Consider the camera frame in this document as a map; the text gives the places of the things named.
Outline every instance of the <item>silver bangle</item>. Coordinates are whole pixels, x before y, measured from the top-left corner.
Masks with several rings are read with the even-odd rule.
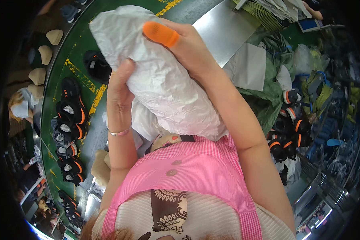
[[[129,132],[129,129],[132,127],[129,126],[127,129],[125,129],[124,131],[122,132],[111,132],[109,129],[108,129],[108,132],[112,135],[112,136],[115,136],[115,137],[120,137],[120,136],[124,136],[126,135],[128,132]]]

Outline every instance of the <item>plastic bag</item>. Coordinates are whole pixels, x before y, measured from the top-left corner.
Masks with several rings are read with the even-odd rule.
[[[127,58],[135,61],[135,71],[127,86],[137,100],[132,104],[141,103],[147,109],[132,108],[132,118],[156,117],[158,125],[171,133],[217,141],[228,132],[222,119],[206,92],[189,77],[175,56],[143,36],[142,27],[147,21],[161,23],[160,18],[147,9],[121,6],[99,13],[89,23],[98,47],[113,70]],[[140,134],[144,132],[137,124],[134,128]]]
[[[315,70],[314,59],[308,46],[301,43],[298,45],[293,55],[293,64],[296,68],[296,75],[310,74],[312,70]]]

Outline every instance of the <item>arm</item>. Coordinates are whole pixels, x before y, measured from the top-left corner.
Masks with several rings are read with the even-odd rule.
[[[313,10],[306,2],[302,1],[302,4],[307,9],[307,11],[312,15],[314,19],[323,20],[323,16],[320,11]]]
[[[107,90],[107,115],[110,132],[123,132],[132,123],[131,107],[135,96],[129,91],[125,82],[133,70],[134,63],[126,60],[116,72],[112,71]],[[100,211],[109,207],[116,190],[137,161],[132,131],[128,131],[123,136],[113,136],[108,133],[108,148],[111,165],[110,179],[101,201]]]
[[[162,21],[180,35],[169,49],[190,76],[203,85],[230,132],[253,200],[280,218],[295,233],[291,205],[253,111],[213,59],[194,27],[165,19]],[[143,32],[151,40],[160,42],[157,36],[152,36],[154,33],[144,31],[144,28]]]

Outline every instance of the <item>pink checkered fabric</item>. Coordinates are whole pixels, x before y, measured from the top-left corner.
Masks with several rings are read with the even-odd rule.
[[[230,135],[217,142],[195,136],[195,142],[179,142],[139,159],[112,199],[103,238],[115,229],[119,205],[131,195],[150,189],[214,195],[239,214],[243,239],[262,239],[259,218]]]

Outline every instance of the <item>yellow floor marking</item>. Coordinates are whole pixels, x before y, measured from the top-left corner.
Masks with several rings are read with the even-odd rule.
[[[57,177],[56,174],[52,171],[52,169],[49,169],[49,171],[50,171],[55,177]]]
[[[164,15],[165,12],[167,12],[168,10],[170,10],[172,7],[176,6],[176,4],[178,4],[179,2],[181,2],[182,0],[173,0],[172,2],[168,2],[167,5],[165,6],[165,8],[163,10],[161,10],[160,12],[158,12],[156,14],[156,16],[162,16]]]
[[[48,157],[52,158],[53,160],[55,160],[55,158],[52,156],[52,154],[48,151]]]
[[[82,81],[85,86],[87,86],[87,88],[89,88],[93,93],[96,92],[96,85],[93,84],[93,82],[91,82],[91,80],[89,80],[88,77],[84,75],[75,65],[73,65],[69,59],[65,61],[65,65],[71,70],[71,72],[73,72],[73,74],[75,74],[78,79]]]
[[[73,200],[76,201],[76,185],[73,185]]]
[[[99,102],[101,100],[101,98],[103,97],[104,91],[107,89],[107,85],[101,84],[100,89],[96,92],[96,97],[93,100],[92,106],[89,110],[89,117],[91,117],[92,114],[94,114],[96,112],[96,107],[99,105]]]

